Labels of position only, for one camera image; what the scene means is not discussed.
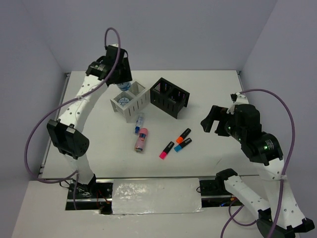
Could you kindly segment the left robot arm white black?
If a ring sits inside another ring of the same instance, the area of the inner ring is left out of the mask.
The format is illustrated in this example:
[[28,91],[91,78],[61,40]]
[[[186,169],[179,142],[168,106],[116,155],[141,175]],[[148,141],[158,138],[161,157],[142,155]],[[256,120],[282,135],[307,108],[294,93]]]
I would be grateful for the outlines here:
[[49,120],[47,129],[51,141],[70,167],[76,172],[76,190],[86,198],[97,192],[96,176],[89,166],[86,152],[89,139],[82,133],[87,118],[100,96],[111,84],[122,91],[131,86],[131,70],[128,54],[117,44],[106,46],[106,54],[92,62],[86,70],[81,88],[72,102],[57,120]]

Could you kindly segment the blue slime jar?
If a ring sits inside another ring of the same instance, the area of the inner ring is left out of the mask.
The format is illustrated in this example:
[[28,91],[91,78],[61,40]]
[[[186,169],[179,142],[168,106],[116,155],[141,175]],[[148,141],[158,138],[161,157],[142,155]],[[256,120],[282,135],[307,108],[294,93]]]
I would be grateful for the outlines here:
[[124,83],[119,83],[117,84],[117,87],[121,90],[121,91],[127,91],[129,90],[129,88],[131,87],[131,82],[124,82]]
[[118,100],[118,104],[121,106],[121,107],[124,107],[126,106],[128,103],[130,102],[130,100],[126,97],[123,97],[121,99]]

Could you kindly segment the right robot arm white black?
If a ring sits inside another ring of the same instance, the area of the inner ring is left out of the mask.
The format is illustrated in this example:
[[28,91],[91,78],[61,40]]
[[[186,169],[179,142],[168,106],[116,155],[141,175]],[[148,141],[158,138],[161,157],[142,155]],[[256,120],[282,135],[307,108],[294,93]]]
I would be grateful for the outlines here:
[[201,121],[204,132],[210,132],[213,122],[219,136],[233,137],[262,180],[267,198],[264,199],[248,187],[233,169],[218,172],[215,188],[221,194],[231,193],[255,217],[261,235],[266,238],[293,238],[315,228],[313,220],[300,210],[286,176],[285,165],[277,138],[262,130],[260,112],[250,104],[228,108],[212,106]]

